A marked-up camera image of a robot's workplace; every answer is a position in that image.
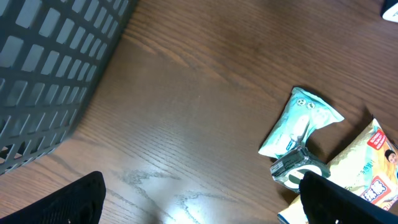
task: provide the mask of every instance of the table surface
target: table surface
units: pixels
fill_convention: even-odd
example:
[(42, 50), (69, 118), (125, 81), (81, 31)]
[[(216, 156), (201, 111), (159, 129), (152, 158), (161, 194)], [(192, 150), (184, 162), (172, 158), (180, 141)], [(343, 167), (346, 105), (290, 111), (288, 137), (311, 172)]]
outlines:
[(72, 139), (0, 177), (0, 217), (99, 170), (102, 223), (277, 223), (296, 195), (257, 151), (293, 86), (345, 117), (309, 139), (324, 162), (371, 114), (398, 138), (398, 24), (381, 6), (139, 1)]

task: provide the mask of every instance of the light blue plastic bag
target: light blue plastic bag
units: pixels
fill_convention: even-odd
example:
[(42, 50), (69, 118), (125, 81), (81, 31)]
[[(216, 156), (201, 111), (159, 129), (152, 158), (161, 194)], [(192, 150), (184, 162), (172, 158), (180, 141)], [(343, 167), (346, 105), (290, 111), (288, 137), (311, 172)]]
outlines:
[(305, 146), (314, 130), (342, 120), (344, 117), (321, 98), (295, 87), (282, 116), (259, 153), (280, 158), (299, 144)]

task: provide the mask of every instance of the black object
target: black object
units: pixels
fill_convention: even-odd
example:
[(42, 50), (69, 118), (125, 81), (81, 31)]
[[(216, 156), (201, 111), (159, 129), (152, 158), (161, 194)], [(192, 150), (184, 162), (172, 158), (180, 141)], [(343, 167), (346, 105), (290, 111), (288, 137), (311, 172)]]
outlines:
[(2, 224), (97, 224), (105, 200), (102, 173), (92, 172), (16, 213)]
[(74, 132), (136, 0), (0, 0), (0, 175)]
[(300, 191), (310, 224), (398, 223), (397, 216), (313, 172), (305, 173)]
[(317, 172), (326, 178), (330, 176), (329, 167), (302, 146), (289, 151), (271, 165), (274, 181), (296, 193), (300, 193), (300, 181), (308, 171)]

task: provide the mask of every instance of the wrapper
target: wrapper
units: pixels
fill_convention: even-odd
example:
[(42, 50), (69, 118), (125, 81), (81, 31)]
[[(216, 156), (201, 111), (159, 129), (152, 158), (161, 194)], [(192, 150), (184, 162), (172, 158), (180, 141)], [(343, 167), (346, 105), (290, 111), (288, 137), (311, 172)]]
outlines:
[(314, 130), (342, 120), (344, 117), (321, 98), (295, 87), (282, 116), (259, 153), (280, 158), (297, 146), (304, 147)]
[[(376, 119), (329, 163), (336, 183), (364, 200), (389, 210), (398, 199), (397, 148), (391, 144)], [(308, 223), (300, 196), (278, 214), (289, 224)]]

